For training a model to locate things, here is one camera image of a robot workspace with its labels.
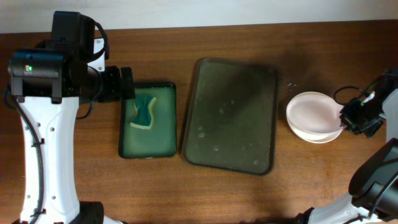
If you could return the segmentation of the pinkish white plate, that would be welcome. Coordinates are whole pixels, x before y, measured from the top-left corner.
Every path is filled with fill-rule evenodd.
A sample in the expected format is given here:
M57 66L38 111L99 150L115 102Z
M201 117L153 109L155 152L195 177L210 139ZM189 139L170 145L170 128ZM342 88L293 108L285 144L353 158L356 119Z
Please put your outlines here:
M307 91L293 97L286 108L286 117L300 131L331 134L343 129L340 111L343 106L323 93Z

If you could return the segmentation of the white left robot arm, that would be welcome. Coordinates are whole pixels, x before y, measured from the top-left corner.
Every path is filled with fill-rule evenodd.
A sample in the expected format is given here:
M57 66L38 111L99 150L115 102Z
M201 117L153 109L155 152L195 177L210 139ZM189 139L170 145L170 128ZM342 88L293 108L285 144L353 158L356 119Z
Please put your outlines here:
M82 103L135 97L129 67L105 67L108 37L79 12L57 11L51 36L9 62L6 91L24 132L25 199L19 223L111 223L101 202L78 199L73 143Z

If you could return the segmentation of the green water tray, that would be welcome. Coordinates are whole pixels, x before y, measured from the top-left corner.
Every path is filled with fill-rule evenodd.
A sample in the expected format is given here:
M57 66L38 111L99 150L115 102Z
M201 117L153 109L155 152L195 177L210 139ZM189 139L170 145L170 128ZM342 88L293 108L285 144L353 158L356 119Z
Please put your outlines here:
M135 99L122 100L119 156L123 159L172 157L177 153L176 85L173 82L137 83ZM148 96L151 126L135 125L136 103Z

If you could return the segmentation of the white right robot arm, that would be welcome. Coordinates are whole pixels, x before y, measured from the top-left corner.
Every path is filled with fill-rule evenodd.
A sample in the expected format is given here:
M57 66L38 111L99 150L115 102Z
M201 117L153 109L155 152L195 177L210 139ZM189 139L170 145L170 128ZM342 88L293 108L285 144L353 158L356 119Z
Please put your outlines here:
M386 125L386 143L352 177L348 193L299 213L294 224L376 223L397 219L397 70L382 73L340 110L353 134L373 136Z

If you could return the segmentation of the pale green plate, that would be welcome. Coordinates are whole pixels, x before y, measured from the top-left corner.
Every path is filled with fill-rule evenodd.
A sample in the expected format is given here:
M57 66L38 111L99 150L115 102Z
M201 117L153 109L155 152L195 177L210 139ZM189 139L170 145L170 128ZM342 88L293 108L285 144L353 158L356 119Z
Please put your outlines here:
M304 131L301 131L298 127L296 127L289 119L287 119L287 123L290 129L296 134L300 139L304 141L315 143L315 144L324 144L336 139L343 130L339 130L330 134L309 134Z

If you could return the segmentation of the green yellow sponge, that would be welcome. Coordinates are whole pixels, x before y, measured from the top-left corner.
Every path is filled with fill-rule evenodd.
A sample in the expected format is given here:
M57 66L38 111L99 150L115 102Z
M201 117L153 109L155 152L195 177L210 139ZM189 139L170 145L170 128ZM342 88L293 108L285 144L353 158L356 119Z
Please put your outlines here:
M130 126L139 129L151 129L154 123L153 107L157 98L150 95L138 94L134 99L134 119Z

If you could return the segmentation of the large dark serving tray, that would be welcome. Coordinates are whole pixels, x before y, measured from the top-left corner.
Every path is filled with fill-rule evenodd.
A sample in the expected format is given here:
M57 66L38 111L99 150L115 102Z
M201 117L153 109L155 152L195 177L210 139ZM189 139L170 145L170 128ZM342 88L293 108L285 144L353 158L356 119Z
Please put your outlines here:
M274 166L277 69L203 58L195 66L182 141L191 165L267 175Z

